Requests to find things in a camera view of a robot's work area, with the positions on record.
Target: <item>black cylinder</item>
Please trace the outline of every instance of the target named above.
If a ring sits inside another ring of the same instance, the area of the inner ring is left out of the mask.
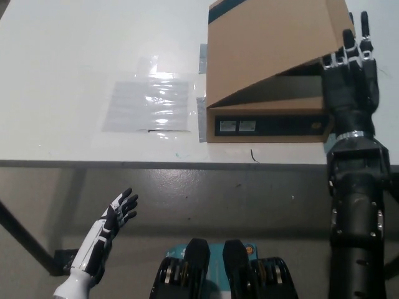
[[[348,174],[335,190],[330,299],[385,299],[383,189],[371,175]]]

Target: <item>table leg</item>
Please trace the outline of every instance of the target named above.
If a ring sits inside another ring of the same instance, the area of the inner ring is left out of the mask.
[[[70,259],[74,250],[58,250],[55,257],[38,243],[25,227],[10,213],[0,201],[0,225],[2,225],[52,276],[68,275]]]

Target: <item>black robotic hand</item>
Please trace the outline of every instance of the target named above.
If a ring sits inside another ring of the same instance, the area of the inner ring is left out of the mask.
[[[322,59],[325,106],[335,118],[338,137],[348,132],[375,134],[372,114],[378,107],[380,93],[377,63],[365,11],[362,12],[361,22],[362,41],[359,44],[350,29],[344,30],[344,47]]]

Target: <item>robotic hand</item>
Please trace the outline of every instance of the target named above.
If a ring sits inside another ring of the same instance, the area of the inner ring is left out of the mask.
[[[338,141],[352,135],[375,134],[372,114],[378,107],[377,63],[373,56],[367,12],[361,15],[362,41],[350,29],[343,32],[344,47],[322,59],[323,96],[335,118]]]
[[[72,263],[70,277],[54,293],[55,299],[88,299],[89,291],[101,281],[112,240],[126,222],[136,216],[137,195],[129,188],[94,222]]]

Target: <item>robotic arm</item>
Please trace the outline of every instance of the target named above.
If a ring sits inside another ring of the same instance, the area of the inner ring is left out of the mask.
[[[101,281],[112,240],[126,222],[136,216],[137,195],[129,188],[94,222],[72,263],[70,277],[54,293],[55,299],[88,299],[89,291]]]

